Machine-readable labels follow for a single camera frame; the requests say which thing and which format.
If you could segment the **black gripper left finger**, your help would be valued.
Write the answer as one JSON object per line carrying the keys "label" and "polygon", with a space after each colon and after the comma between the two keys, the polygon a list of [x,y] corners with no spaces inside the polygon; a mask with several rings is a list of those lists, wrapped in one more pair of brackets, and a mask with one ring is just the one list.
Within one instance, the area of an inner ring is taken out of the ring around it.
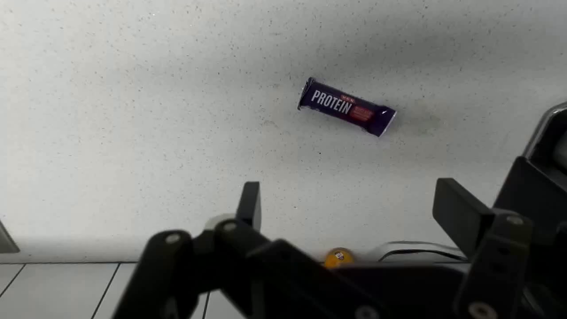
{"label": "black gripper left finger", "polygon": [[329,319],[306,282],[318,266],[258,228],[260,184],[247,181],[235,212],[208,230],[153,234],[111,319],[189,319],[198,297],[214,290],[246,319]]}

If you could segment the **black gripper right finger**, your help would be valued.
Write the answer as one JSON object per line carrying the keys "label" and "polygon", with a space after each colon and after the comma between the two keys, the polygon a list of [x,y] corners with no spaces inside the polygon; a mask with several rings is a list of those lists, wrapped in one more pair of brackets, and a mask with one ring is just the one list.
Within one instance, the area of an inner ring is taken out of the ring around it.
{"label": "black gripper right finger", "polygon": [[449,177],[435,181],[432,216],[469,264],[455,297],[458,319],[515,319],[533,225],[487,207]]}

